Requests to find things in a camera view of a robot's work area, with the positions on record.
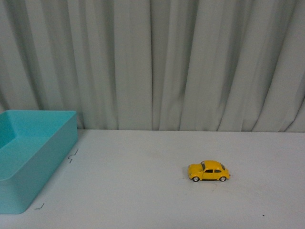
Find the volkswagen beetle model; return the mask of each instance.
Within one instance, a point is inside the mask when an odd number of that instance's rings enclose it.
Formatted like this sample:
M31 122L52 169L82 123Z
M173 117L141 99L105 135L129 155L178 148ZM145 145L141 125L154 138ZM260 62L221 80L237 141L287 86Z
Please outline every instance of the volkswagen beetle model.
M220 180L230 179L229 170L218 161L203 161L200 164L189 165L188 175L191 180Z

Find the car window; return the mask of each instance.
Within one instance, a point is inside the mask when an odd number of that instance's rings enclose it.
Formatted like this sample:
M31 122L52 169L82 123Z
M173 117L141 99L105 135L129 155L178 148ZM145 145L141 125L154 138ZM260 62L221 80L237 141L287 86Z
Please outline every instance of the car window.
M204 170L205 170L205 164L204 164L204 161L201 163L201 165L202 165L202 171L204 171Z

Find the container wall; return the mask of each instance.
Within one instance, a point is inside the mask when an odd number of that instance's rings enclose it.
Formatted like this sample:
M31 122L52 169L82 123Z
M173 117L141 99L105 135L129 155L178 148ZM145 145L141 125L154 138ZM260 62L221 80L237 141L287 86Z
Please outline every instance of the container wall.
M52 136L75 111L8 111L17 136Z
M15 134L7 112L0 114L0 148L14 139Z

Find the car wheel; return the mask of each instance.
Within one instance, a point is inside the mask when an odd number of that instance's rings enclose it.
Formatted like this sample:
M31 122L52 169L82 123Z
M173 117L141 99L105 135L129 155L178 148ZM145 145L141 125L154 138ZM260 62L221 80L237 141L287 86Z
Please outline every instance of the car wheel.
M224 182L227 178L226 177L221 177L219 178L220 181Z
M199 177L193 177L192 180L193 180L193 182L198 182L199 181Z

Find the car door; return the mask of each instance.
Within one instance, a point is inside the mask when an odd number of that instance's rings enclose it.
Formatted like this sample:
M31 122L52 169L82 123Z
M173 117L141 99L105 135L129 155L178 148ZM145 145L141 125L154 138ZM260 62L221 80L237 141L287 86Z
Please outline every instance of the car door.
M212 169L206 169L204 172L203 172L203 180L214 180L214 173L213 173L213 170Z

